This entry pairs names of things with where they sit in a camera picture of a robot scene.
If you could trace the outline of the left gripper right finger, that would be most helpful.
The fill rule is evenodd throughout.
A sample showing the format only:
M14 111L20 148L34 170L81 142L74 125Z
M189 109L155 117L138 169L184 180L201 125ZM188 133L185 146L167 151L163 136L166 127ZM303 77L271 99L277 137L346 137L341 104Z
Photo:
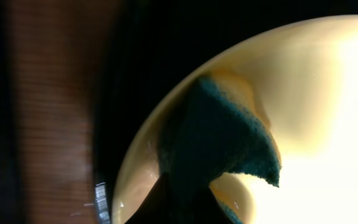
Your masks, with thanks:
M194 199L195 224L232 224L210 188L201 189Z

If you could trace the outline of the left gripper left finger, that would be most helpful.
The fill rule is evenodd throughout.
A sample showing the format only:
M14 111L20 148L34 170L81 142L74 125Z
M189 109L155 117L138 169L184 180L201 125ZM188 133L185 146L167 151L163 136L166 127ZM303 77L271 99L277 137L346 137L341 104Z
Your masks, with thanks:
M176 201L169 175L161 175L126 224L177 224Z

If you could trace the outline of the yellow plate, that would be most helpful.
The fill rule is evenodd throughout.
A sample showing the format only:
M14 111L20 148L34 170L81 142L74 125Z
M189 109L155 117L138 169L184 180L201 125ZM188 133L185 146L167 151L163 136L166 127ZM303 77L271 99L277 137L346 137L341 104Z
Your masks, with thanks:
M249 38L182 80L145 120L120 168L113 223L126 222L158 179L157 135L198 76L248 81L281 153L279 187L225 174L217 198L244 223L358 223L358 15L296 22Z

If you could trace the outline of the green yellow sponge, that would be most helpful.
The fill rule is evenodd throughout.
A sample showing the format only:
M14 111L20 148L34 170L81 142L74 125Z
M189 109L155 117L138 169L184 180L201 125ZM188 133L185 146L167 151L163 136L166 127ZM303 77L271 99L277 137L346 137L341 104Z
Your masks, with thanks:
M197 192L225 173L252 175L278 187L280 153L255 102L245 78L208 73L190 85L166 118L158 138L158 165L162 175L169 175L178 223L194 223ZM238 222L227 205L218 204Z

